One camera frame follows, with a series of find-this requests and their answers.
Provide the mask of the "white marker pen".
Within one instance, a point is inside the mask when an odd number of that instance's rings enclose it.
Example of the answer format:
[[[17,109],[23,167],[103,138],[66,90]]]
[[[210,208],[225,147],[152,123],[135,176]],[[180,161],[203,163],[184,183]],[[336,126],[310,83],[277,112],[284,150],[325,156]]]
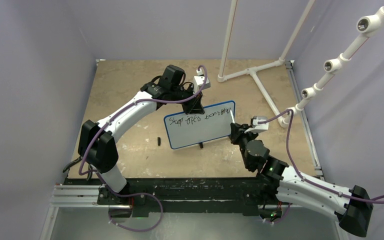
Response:
[[[231,116],[231,123],[233,123],[233,124],[236,123],[236,122],[235,122],[234,113],[233,113],[233,110],[232,110],[232,109],[230,109],[229,114],[230,114],[230,116]]]

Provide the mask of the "blue framed whiteboard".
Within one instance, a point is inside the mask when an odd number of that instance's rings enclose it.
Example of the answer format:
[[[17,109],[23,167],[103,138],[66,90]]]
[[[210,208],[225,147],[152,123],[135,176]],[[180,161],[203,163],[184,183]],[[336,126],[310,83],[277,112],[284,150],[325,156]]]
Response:
[[[173,150],[204,143],[231,134],[232,119],[236,103],[228,100],[204,107],[204,114],[173,113],[163,118],[170,148]]]

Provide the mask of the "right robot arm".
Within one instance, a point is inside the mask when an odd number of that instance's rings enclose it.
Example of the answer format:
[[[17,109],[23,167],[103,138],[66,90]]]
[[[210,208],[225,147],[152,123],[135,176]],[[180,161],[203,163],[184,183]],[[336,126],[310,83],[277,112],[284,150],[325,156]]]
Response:
[[[366,237],[373,211],[367,190],[339,186],[305,173],[270,155],[270,150],[248,124],[230,124],[229,139],[238,145],[245,168],[263,182],[260,196],[268,204],[276,200],[321,213],[349,234]]]

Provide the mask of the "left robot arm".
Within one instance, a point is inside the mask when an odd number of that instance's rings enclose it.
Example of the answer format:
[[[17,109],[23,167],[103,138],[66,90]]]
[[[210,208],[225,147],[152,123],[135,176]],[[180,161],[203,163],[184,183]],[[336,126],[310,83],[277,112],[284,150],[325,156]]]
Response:
[[[124,106],[98,120],[87,120],[80,130],[78,154],[81,165],[88,163],[98,178],[109,189],[109,197],[118,205],[129,199],[128,181],[117,166],[117,142],[137,122],[163,105],[181,104],[186,114],[203,114],[201,104],[203,85],[195,90],[195,83],[185,87],[185,71],[168,65],[163,74],[145,83]]]

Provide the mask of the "black pliers tool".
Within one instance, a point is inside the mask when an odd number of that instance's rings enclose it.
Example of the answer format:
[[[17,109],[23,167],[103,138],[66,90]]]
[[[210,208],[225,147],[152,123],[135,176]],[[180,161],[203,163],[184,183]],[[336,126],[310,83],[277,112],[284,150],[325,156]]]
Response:
[[[62,173],[66,173],[70,170],[70,168],[72,168],[74,165],[80,163],[82,160],[82,156],[79,156],[78,158],[76,158],[75,160],[69,162],[62,170]],[[86,181],[89,182],[91,179],[92,179],[92,176],[93,176],[93,173],[92,173],[92,170],[93,170],[93,167],[89,164],[88,165],[88,170],[89,170],[89,173],[87,174],[87,177],[86,177]]]

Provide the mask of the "white PVC pipe with fittings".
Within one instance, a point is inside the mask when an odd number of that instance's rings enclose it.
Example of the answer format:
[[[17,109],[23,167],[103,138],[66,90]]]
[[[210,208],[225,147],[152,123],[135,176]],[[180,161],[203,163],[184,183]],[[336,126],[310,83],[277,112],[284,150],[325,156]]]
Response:
[[[323,63],[325,74],[314,83],[313,86],[304,88],[301,91],[302,99],[295,106],[289,107],[286,110],[284,121],[289,123],[292,121],[294,115],[302,112],[305,106],[322,92],[327,83],[352,60],[352,57],[367,42],[367,40],[373,37],[383,26],[384,5],[374,14],[360,17],[355,25],[358,32],[357,37],[350,43],[345,51],[340,53],[336,58],[328,59]]]

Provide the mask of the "white PVC pipe frame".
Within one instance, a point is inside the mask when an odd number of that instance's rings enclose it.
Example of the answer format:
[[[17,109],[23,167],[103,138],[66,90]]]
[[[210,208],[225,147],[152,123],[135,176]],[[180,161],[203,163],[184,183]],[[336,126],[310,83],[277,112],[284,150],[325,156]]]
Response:
[[[263,95],[264,99],[268,103],[269,108],[272,110],[272,112],[276,116],[280,115],[280,117],[277,118],[277,121],[282,128],[288,127],[292,121],[290,120],[290,117],[286,117],[286,115],[284,113],[281,113],[279,111],[278,107],[274,103],[270,94],[268,93],[268,91],[264,87],[262,81],[259,79],[258,72],[263,71],[263,70],[267,70],[270,68],[274,68],[274,67],[279,67],[285,63],[286,56],[289,53],[294,41],[296,40],[298,33],[300,32],[302,26],[304,25],[304,22],[306,21],[309,13],[311,12],[315,2],[316,2],[315,0],[308,1],[301,17],[299,18],[290,38],[289,38],[289,40],[288,40],[288,42],[287,42],[287,44],[286,44],[286,46],[282,52],[282,54],[280,55],[280,57],[277,60],[270,62],[270,63],[267,63],[267,64],[249,67],[249,68],[246,68],[244,70],[237,71],[237,72],[234,72],[231,74],[225,74],[225,67],[226,67],[227,56],[228,56],[229,46],[230,46],[230,42],[231,42],[233,25],[234,25],[234,20],[235,20],[235,16],[236,16],[238,2],[236,0],[232,0],[231,4],[230,4],[227,28],[226,28],[226,33],[225,33],[225,37],[224,37],[223,50],[222,50],[219,72],[217,75],[217,81],[219,83],[223,83],[227,80],[234,79],[237,77],[241,77],[241,76],[245,76],[245,75],[251,76],[252,79],[254,80],[255,84],[257,85],[259,91]]]

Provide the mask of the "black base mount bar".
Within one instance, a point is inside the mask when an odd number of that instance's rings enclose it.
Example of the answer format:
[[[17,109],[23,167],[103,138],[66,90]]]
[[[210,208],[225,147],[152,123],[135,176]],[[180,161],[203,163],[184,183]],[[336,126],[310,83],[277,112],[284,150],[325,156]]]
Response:
[[[64,185],[97,187],[97,205],[111,210],[127,208],[125,216],[150,213],[220,213],[258,216],[278,200],[263,192],[257,177],[128,178],[127,187],[115,196],[98,179],[67,178]]]

